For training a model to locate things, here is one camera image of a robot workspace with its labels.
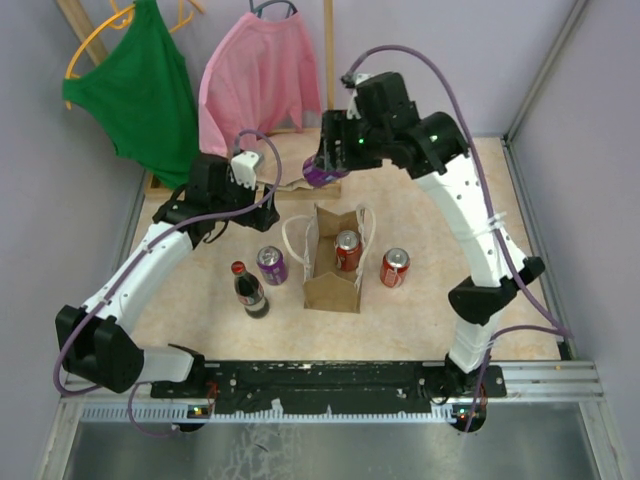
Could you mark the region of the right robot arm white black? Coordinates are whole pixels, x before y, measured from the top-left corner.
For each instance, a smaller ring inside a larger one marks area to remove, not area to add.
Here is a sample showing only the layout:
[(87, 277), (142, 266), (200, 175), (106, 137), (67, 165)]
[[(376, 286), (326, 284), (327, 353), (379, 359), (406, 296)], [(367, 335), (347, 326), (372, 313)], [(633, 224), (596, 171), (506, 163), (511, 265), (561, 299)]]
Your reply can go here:
[(470, 268), (448, 294), (458, 320), (443, 391), (470, 395), (482, 383), (480, 366), (502, 311), (544, 263), (525, 255), (488, 213), (479, 169), (450, 115), (421, 117), (397, 72), (346, 75), (343, 83), (352, 91), (349, 106), (323, 113), (319, 148), (305, 161), (304, 178), (321, 187), (389, 160), (435, 202)]

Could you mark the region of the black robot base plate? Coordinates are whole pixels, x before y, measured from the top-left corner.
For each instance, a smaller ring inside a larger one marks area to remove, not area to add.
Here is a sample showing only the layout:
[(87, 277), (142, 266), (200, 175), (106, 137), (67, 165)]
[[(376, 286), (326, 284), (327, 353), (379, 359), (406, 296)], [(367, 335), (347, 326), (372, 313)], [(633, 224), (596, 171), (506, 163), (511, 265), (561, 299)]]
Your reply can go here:
[(155, 399), (209, 400), (224, 413), (267, 409), (287, 413), (428, 412), (434, 400), (472, 400), (480, 371), (453, 362), (206, 360), (195, 356), (183, 382), (152, 384)]

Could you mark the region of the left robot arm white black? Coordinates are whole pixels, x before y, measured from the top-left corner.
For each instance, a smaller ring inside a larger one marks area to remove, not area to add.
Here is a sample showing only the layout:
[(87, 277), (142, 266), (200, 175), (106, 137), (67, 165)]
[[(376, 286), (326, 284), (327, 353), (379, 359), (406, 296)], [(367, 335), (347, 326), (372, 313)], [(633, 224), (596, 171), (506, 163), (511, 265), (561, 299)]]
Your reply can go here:
[(262, 154), (242, 151), (231, 160), (204, 155), (152, 218), (145, 236), (113, 277), (81, 306), (64, 306), (56, 316), (60, 347), (53, 380), (58, 391), (68, 372), (94, 389), (123, 393), (138, 383), (172, 382), (184, 395), (201, 394), (208, 373), (194, 364), (195, 352), (176, 346), (140, 347), (131, 338), (142, 311), (176, 266), (219, 222), (232, 220), (265, 232), (279, 215), (274, 188), (256, 196)]

